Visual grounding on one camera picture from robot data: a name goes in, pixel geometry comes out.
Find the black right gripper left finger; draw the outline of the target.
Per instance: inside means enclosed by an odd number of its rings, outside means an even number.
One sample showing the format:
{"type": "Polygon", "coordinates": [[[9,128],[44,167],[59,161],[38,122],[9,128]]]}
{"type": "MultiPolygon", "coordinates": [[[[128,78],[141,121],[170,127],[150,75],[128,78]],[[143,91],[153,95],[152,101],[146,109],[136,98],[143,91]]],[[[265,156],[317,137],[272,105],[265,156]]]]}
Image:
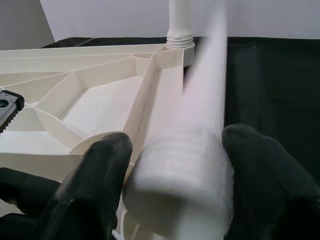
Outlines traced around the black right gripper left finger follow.
{"type": "Polygon", "coordinates": [[[111,240],[133,145],[123,132],[94,142],[37,221],[39,240],[111,240]]]}

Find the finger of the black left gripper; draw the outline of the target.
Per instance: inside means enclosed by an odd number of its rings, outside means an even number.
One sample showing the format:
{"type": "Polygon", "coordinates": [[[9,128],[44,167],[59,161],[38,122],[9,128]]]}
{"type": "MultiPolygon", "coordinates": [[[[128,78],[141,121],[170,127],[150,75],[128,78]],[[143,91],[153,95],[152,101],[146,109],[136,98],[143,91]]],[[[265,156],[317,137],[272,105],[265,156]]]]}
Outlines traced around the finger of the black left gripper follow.
{"type": "Polygon", "coordinates": [[[25,107],[22,95],[12,91],[0,92],[0,133],[8,127],[16,115],[25,107]]]}

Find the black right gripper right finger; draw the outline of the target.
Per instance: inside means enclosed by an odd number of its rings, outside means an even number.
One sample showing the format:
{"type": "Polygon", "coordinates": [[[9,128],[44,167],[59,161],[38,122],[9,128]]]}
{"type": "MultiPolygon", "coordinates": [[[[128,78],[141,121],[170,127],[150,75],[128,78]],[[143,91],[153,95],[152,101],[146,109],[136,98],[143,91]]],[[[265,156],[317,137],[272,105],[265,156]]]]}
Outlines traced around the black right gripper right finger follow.
{"type": "Polygon", "coordinates": [[[318,240],[320,184],[274,138],[245,124],[222,131],[257,240],[318,240]]]}

